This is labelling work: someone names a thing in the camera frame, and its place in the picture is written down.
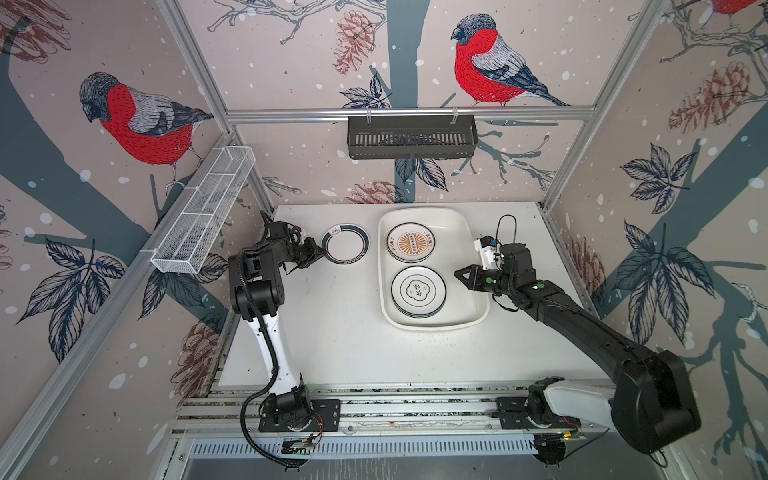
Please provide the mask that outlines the white plate flower outline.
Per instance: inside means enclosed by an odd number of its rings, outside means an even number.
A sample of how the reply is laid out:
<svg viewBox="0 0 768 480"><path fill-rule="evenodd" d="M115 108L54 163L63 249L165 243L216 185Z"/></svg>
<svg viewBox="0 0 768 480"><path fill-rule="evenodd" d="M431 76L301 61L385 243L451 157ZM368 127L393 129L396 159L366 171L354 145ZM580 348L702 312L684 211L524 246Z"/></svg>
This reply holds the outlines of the white plate flower outline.
<svg viewBox="0 0 768 480"><path fill-rule="evenodd" d="M435 270L425 266L407 267L394 277L390 295L396 308L411 318L428 318L444 306L447 287Z"/></svg>

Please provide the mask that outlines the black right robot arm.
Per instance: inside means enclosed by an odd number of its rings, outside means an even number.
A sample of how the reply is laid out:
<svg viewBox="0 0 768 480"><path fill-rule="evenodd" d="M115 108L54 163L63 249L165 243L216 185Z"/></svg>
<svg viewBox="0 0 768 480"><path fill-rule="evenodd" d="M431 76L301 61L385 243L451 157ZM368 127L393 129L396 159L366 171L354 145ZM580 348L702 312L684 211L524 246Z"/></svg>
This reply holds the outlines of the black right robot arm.
<svg viewBox="0 0 768 480"><path fill-rule="evenodd" d="M496 249L500 265L469 265L455 277L469 290L509 298L515 309L562 335L610 378L610 388L556 379L542 389L544 405L615 430L635 450L650 454L699 430L702 419L682 360L653 352L580 307L549 280L540 280L521 243Z"/></svg>

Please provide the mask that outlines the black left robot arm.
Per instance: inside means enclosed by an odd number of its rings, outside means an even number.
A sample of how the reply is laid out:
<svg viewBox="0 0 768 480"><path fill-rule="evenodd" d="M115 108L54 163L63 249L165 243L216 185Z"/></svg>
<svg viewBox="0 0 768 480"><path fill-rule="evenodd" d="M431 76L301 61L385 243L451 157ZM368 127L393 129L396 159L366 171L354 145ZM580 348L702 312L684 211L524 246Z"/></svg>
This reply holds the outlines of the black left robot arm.
<svg viewBox="0 0 768 480"><path fill-rule="evenodd" d="M263 220L261 240L228 259L230 302L255 336L269 375L260 393L262 426L299 431L311 425L315 412L302 377L292 371L282 338L278 318L285 302L282 275L288 264L306 269L325 251L300 227L267 214Z"/></svg>

